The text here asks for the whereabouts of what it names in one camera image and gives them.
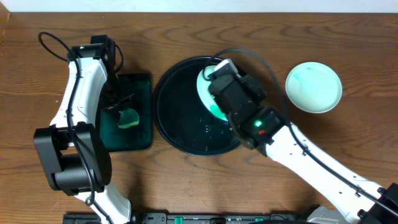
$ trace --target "wooden table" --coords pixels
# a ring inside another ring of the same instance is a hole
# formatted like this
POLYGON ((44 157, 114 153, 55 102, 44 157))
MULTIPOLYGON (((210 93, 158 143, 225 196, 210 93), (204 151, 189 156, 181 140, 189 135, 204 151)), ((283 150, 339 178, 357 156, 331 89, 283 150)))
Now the wooden table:
MULTIPOLYGON (((125 56, 123 73, 149 70, 153 86, 175 63, 229 47, 262 55, 284 86, 297 64, 318 61, 340 76, 344 95, 325 114, 290 106, 293 122, 327 153, 384 187, 398 181, 398 19, 393 14, 149 14, 13 13, 0 45, 0 223, 60 223, 67 212, 89 212, 50 189, 33 145, 65 91, 68 67, 46 52, 46 30, 69 46, 108 34, 125 56)), ((54 51, 65 55, 55 41, 54 51)), ((257 75, 276 101, 269 75, 257 75)), ((303 212, 332 207, 288 169, 239 148, 216 157, 184 154, 154 128, 150 149, 112 153, 113 181, 140 211, 172 213, 303 212)))

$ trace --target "white plate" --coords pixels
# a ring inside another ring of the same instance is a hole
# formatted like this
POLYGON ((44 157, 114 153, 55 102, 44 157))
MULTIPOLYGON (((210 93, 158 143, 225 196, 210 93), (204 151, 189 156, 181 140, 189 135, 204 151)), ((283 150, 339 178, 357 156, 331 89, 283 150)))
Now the white plate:
POLYGON ((291 102, 309 113, 330 111, 343 94, 338 75, 318 62, 305 62, 294 67, 287 76, 285 87, 291 102))

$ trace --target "black round tray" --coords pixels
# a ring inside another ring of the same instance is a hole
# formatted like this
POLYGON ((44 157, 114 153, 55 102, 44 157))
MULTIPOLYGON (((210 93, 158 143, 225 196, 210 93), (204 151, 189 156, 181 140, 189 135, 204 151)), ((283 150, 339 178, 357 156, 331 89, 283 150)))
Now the black round tray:
MULTIPOLYGON (((209 58, 194 57, 174 65, 159 80, 152 97, 159 133, 173 147, 196 156, 216 156, 240 145, 228 122, 213 116, 197 93, 197 76, 209 58)), ((210 65, 221 61, 216 58, 210 65)))

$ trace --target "black cable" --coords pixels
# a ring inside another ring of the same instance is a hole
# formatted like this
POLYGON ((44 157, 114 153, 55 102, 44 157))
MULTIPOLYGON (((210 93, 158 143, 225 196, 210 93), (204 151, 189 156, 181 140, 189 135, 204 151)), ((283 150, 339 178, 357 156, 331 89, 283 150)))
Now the black cable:
POLYGON ((103 216, 105 216, 105 219, 109 224, 113 224, 111 217, 108 214, 106 214, 105 211, 102 210, 102 208, 96 202, 94 202, 93 205, 103 216))
POLYGON ((48 52, 50 52, 52 55, 56 56, 57 58, 63 60, 64 62, 68 62, 68 60, 67 60, 66 58, 63 58, 63 57, 57 55, 56 53, 54 53, 52 50, 50 50, 50 49, 44 44, 44 42, 43 42, 43 40, 42 40, 42 35, 43 35, 43 34, 48 35, 48 36, 54 38, 55 40, 59 40, 59 41, 61 41, 61 40, 60 40, 58 37, 56 37, 56 36, 54 36, 54 35, 52 35, 52 34, 50 34, 50 33, 48 33, 48 32, 41 32, 41 33, 39 33, 39 42, 40 42, 40 44, 42 45, 42 47, 44 47, 45 50, 47 50, 48 52))
MULTIPOLYGON (((334 175, 337 179, 339 179, 340 181, 342 181, 343 183, 345 183, 346 185, 348 185, 349 187, 351 187, 352 189, 354 189, 356 191, 356 193, 361 194, 363 196, 365 196, 366 198, 370 199, 372 202, 378 204, 379 206, 381 206, 382 208, 384 208, 385 210, 387 210, 388 212, 392 213, 393 215, 395 215, 396 217, 398 217, 398 213, 393 211, 392 209, 390 209, 389 207, 385 206, 383 203, 379 202, 377 200, 376 197, 374 197, 373 195, 367 193, 365 190, 363 190, 361 187, 358 187, 356 185, 354 185, 353 183, 351 183, 349 180, 347 180, 345 177, 343 177, 342 175, 340 175, 339 173, 337 173, 336 171, 334 171, 332 168, 328 167, 325 163, 323 163, 321 160, 319 160, 316 156, 314 156, 309 150, 307 146, 304 146, 301 141, 298 139, 298 137, 296 136, 296 134, 293 131, 292 128, 292 123, 289 120, 289 112, 287 109, 287 104, 285 102, 285 98, 284 98, 284 94, 283 91, 279 85, 278 79, 274 73, 274 71, 272 71, 271 67, 268 65, 268 63, 262 59, 258 54, 250 51, 250 50, 246 50, 246 49, 240 49, 240 48, 235 48, 235 49, 226 49, 226 50, 222 50, 220 52, 218 52, 217 54, 214 54, 213 56, 210 57, 210 59, 207 61, 205 68, 210 64, 210 62, 215 58, 218 57, 222 54, 225 53, 229 53, 229 52, 241 52, 244 54, 248 54, 251 57, 255 58, 256 60, 258 60, 262 66, 264 66, 264 68, 266 68, 266 70, 269 72, 269 74, 271 75, 274 84, 277 87, 278 90, 278 94, 279 94, 279 100, 280 103, 282 104, 282 108, 283 108, 283 112, 284 112, 284 117, 285 117, 285 122, 287 127, 289 128, 289 131, 292 135, 292 137, 294 138, 294 140, 296 141, 296 143, 301 147, 301 149, 303 150, 303 153, 308 156, 310 156, 318 165, 320 165, 322 168, 324 168, 325 170, 327 170, 330 174, 334 175)), ((203 78, 205 80, 210 80, 207 79, 205 77, 205 68, 203 69, 203 78)))
POLYGON ((283 217, 282 215, 278 215, 278 214, 271 215, 271 218, 274 218, 274 217, 279 217, 279 218, 281 218, 281 220, 286 220, 286 218, 283 217))
POLYGON ((79 157, 80 157, 81 164, 83 165, 84 169, 86 170, 86 174, 87 174, 87 176, 88 176, 88 181, 89 181, 89 183, 90 183, 90 190, 91 190, 91 193, 90 193, 90 196, 85 200, 85 203, 86 203, 87 206, 94 205, 94 206, 97 208, 97 210, 98 210, 103 216, 106 217, 108 223, 112 224, 112 221, 110 221, 109 215, 106 214, 105 211, 102 210, 101 207, 95 202, 95 190, 94 190, 94 184, 93 184, 93 177, 91 176, 90 170, 89 170, 89 168, 88 168, 87 161, 86 161, 86 159, 85 159, 83 153, 81 152, 80 146, 79 146, 78 141, 77 141, 78 137, 75 135, 75 132, 74 132, 73 129, 72 129, 72 124, 71 124, 71 120, 72 120, 72 114, 71 114, 71 112, 72 112, 72 106, 73 106, 72 104, 73 104, 73 99, 74 99, 74 97, 75 97, 75 95, 76 95, 76 91, 77 91, 77 87, 78 87, 78 84, 79 84, 79 80, 80 80, 80 78, 81 78, 81 75, 80 75, 81 72, 80 72, 79 63, 78 63, 78 61, 77 61, 76 55, 70 50, 70 48, 69 48, 61 39, 59 39, 58 37, 56 37, 56 36, 54 36, 53 34, 50 34, 50 33, 48 33, 48 32, 40 32, 40 33, 39 33, 39 42, 40 42, 40 44, 44 47, 44 49, 46 49, 47 51, 49 51, 52 55, 56 56, 57 58, 59 58, 59 59, 61 59, 61 60, 64 60, 64 61, 68 62, 68 60, 66 60, 66 59, 60 57, 59 55, 55 54, 54 52, 52 52, 52 51, 43 43, 43 41, 42 41, 42 36, 43 36, 43 35, 47 35, 47 36, 49 36, 49 37, 55 39, 56 41, 58 41, 58 42, 68 51, 69 56, 71 56, 73 62, 74 62, 75 65, 76 65, 76 81, 75 81, 75 84, 74 84, 74 86, 73 86, 73 89, 72 89, 72 92, 71 92, 71 95, 70 95, 70 98, 69 98, 69 102, 68 102, 68 108, 67 108, 67 111, 66 111, 66 113, 67 113, 67 123, 68 123, 68 132, 70 133, 70 137, 71 137, 71 139, 72 139, 72 142, 73 142, 73 144, 75 145, 76 151, 77 151, 77 153, 78 153, 78 155, 79 155, 79 157))
POLYGON ((120 71, 120 69, 122 69, 122 67, 123 67, 124 57, 123 57, 122 51, 120 50, 119 45, 115 44, 115 47, 118 49, 118 51, 120 53, 120 57, 122 58, 121 61, 120 61, 119 66, 114 71, 115 73, 118 73, 120 71))

